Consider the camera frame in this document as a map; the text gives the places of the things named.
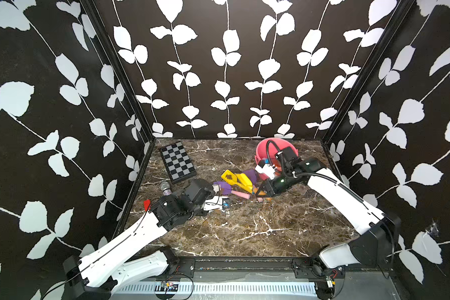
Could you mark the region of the black white checkerboard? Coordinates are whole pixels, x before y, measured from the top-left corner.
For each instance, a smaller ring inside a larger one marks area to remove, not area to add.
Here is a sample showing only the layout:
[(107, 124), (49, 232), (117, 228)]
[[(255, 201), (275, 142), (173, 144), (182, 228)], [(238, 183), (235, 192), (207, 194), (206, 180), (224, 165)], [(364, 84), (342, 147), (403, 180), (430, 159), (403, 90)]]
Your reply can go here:
[(195, 165), (181, 141), (160, 147), (159, 154), (173, 185), (197, 175)]

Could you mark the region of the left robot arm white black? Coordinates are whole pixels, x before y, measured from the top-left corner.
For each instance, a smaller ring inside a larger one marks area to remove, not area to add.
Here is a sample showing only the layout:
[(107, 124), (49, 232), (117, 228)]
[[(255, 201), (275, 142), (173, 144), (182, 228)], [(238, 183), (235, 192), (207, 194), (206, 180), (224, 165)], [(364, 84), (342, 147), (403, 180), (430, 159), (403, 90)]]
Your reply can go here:
[(127, 285), (174, 274), (180, 259), (168, 246), (146, 257), (133, 259), (133, 256), (191, 218), (206, 215), (206, 203), (219, 193), (219, 186), (194, 179), (184, 190), (151, 203), (133, 225), (105, 246), (82, 258), (68, 258), (63, 264), (67, 298), (108, 300)]

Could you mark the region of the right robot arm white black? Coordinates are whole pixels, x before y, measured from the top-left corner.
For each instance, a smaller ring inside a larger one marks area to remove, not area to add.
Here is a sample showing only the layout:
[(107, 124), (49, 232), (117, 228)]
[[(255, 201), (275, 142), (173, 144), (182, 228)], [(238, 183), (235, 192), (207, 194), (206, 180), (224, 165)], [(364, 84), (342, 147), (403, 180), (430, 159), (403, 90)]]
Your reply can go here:
[(266, 147), (274, 147), (276, 151), (267, 151), (267, 161), (258, 164), (267, 178), (256, 196), (272, 198), (302, 183), (325, 198), (358, 234), (348, 242), (326, 246), (315, 254), (310, 265), (317, 274), (348, 265), (393, 267), (400, 218), (387, 215), (358, 196), (320, 160), (301, 159), (291, 147), (280, 148), (274, 141), (267, 141)]

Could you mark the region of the black front rail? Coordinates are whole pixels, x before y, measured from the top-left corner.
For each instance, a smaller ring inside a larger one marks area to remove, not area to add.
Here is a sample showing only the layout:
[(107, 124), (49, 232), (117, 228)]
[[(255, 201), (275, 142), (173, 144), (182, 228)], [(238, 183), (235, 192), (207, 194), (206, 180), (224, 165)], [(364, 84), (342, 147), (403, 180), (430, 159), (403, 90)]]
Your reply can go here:
[(190, 277), (199, 272), (225, 273), (292, 273), (296, 279), (325, 281), (327, 279), (343, 280), (353, 273), (378, 273), (388, 279), (393, 271), (362, 264), (334, 267), (330, 270), (313, 266), (310, 257), (239, 257), (239, 256), (180, 256), (179, 262), (170, 267), (163, 278)]

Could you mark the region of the pink plastic bucket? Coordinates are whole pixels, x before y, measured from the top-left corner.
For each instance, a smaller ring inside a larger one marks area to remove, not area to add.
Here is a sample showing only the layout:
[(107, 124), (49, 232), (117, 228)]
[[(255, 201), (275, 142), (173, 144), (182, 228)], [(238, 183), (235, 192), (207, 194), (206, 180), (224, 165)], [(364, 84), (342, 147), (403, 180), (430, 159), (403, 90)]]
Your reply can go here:
[(260, 141), (257, 145), (254, 156), (256, 165), (260, 160), (267, 159), (270, 165), (276, 167), (276, 173), (282, 173), (281, 160), (278, 158), (281, 151), (284, 153), (284, 162), (287, 163), (287, 167), (294, 166), (301, 161), (298, 150), (293, 144), (285, 139), (270, 137)]

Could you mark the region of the small red block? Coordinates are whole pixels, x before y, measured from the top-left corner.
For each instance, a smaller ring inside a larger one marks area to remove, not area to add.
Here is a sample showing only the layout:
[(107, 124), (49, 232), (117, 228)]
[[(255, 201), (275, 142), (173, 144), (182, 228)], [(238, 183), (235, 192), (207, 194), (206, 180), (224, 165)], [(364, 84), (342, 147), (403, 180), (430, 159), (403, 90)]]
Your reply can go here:
[(151, 200), (147, 199), (143, 202), (143, 206), (144, 206), (144, 211), (148, 212), (150, 210), (150, 206), (151, 206)]

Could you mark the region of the purple glitter cylinder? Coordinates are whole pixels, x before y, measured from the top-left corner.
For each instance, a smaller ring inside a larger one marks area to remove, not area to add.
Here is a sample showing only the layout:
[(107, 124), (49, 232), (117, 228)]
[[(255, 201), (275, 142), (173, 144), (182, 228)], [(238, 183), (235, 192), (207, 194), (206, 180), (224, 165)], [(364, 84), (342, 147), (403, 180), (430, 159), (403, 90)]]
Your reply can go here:
[(173, 193), (172, 189), (171, 189), (171, 185), (167, 181), (161, 182), (160, 190), (164, 196), (169, 196), (169, 195), (172, 195), (172, 193)]

